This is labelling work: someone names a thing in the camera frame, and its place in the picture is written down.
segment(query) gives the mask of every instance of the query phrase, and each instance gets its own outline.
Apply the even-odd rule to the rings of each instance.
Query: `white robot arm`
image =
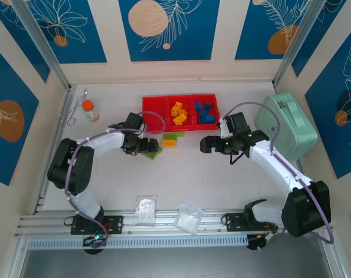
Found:
[[[269,138],[260,130],[251,131],[242,113],[221,119],[217,124],[221,136],[207,136],[200,142],[200,151],[230,155],[230,164],[234,164],[242,155],[258,163],[280,187],[285,204],[267,200],[257,200],[245,206],[244,220],[269,222],[285,226],[290,234],[299,237],[324,225],[324,221],[308,195],[302,182],[312,191],[321,206],[328,222],[331,221],[330,196],[327,185],[313,182],[293,167],[276,148],[271,148]],[[232,161],[233,155],[242,154]]]
[[[103,208],[95,201],[88,184],[92,171],[93,159],[113,150],[122,148],[126,154],[136,155],[143,152],[157,152],[156,139],[143,138],[143,132],[127,131],[144,130],[145,124],[141,116],[130,113],[125,122],[112,125],[105,132],[78,141],[63,139],[49,167],[47,177],[54,185],[65,190],[68,167],[72,163],[72,171],[68,186],[68,198],[79,211],[90,218],[103,215]],[[78,147],[79,152],[71,161],[72,154]]]

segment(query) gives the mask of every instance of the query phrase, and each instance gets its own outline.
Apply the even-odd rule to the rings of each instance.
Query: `red tray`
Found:
[[[170,116],[171,108],[176,102],[183,103],[183,108],[188,112],[187,120],[181,125],[176,126],[173,122],[173,117]],[[161,96],[161,97],[143,97],[142,111],[152,111],[158,113],[166,122],[165,132],[169,131],[192,131],[192,130],[217,130],[215,123],[199,123],[199,114],[196,112],[195,103],[201,103],[201,109],[205,103],[210,103],[211,108],[209,115],[214,115],[215,122],[220,119],[218,110],[217,98],[215,94],[188,94],[176,96]],[[157,132],[162,129],[162,121],[151,114],[143,114],[147,124],[148,131]]]

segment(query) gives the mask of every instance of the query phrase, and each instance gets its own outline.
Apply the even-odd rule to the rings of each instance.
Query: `orange block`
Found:
[[[176,126],[180,126],[185,120],[187,120],[187,116],[185,114],[181,114],[178,117],[173,119],[173,122]]]
[[[165,148],[174,148],[177,146],[177,140],[174,139],[163,139],[163,147]]]
[[[176,102],[175,105],[174,105],[174,107],[179,107],[179,108],[181,109],[181,108],[182,108],[182,105],[183,105],[182,103]]]
[[[171,111],[170,111],[170,115],[172,117],[176,117],[176,116],[178,116],[178,113],[179,113],[180,110],[181,109],[179,107],[172,107]]]
[[[184,109],[181,109],[179,112],[178,112],[178,115],[181,115],[181,114],[184,114],[184,115],[188,115],[188,112]]]

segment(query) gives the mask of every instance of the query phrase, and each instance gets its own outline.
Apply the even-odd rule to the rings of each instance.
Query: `mint green case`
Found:
[[[281,132],[275,142],[276,149],[289,161],[301,158],[317,141],[317,133],[302,108],[290,93],[269,96],[264,104],[279,117]],[[261,108],[255,126],[270,140],[277,132],[277,122],[265,108]]]

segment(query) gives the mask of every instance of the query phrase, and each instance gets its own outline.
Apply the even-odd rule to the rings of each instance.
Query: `metal clip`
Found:
[[[69,111],[69,113],[67,114],[66,117],[64,117],[64,118],[61,119],[62,115],[60,115],[60,120],[59,120],[59,121],[60,121],[60,122],[63,122],[63,121],[64,121],[67,117],[69,117],[69,115],[71,114],[70,117],[69,117],[68,120],[67,120],[67,125],[68,125],[68,126],[73,126],[74,123],[75,123],[75,121],[76,121],[76,119],[73,118],[72,116],[74,115],[75,110],[78,109],[78,107],[82,105],[82,103],[83,103],[83,101],[85,100],[87,94],[88,94],[87,89],[85,89],[85,90],[84,90],[84,94],[83,94],[80,98],[77,99],[74,108],[73,108],[72,110]]]
[[[278,103],[277,103],[278,105],[279,105],[279,107],[282,109],[282,108],[286,108],[286,106],[284,105],[284,101],[279,101]]]

